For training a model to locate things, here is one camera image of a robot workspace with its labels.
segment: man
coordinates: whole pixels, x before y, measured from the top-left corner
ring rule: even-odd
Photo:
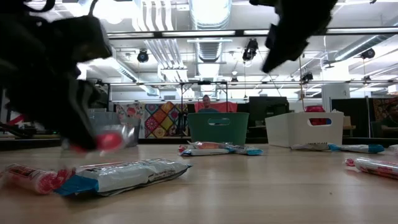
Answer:
[[[388,117],[381,121],[381,129],[385,138],[398,138],[398,108],[396,104],[386,108]]]
[[[218,113],[218,110],[210,108],[210,97],[208,95],[203,96],[203,106],[204,108],[200,109],[198,113]]]

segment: green plastic bin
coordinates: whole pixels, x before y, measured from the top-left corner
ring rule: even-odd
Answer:
[[[190,113],[188,125],[192,141],[246,142],[249,113]]]

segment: white plastic bin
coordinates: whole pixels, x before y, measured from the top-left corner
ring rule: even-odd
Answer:
[[[268,144],[282,147],[324,142],[341,144],[343,117],[343,113],[301,112],[266,118]],[[310,118],[329,118],[331,124],[313,126]]]

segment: wooden table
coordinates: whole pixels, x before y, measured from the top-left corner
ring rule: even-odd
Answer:
[[[0,166],[18,162],[56,167],[165,157],[193,165],[181,177],[113,197],[72,200],[0,191],[2,223],[397,223],[398,180],[342,165],[342,152],[290,152],[272,147],[267,156],[181,158],[176,145],[148,145],[82,160],[59,148],[0,152]],[[392,155],[371,156],[396,160]]]

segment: black monitor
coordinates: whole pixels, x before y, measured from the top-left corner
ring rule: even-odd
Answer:
[[[289,102],[286,97],[250,96],[250,120],[264,121],[266,118],[289,112]]]

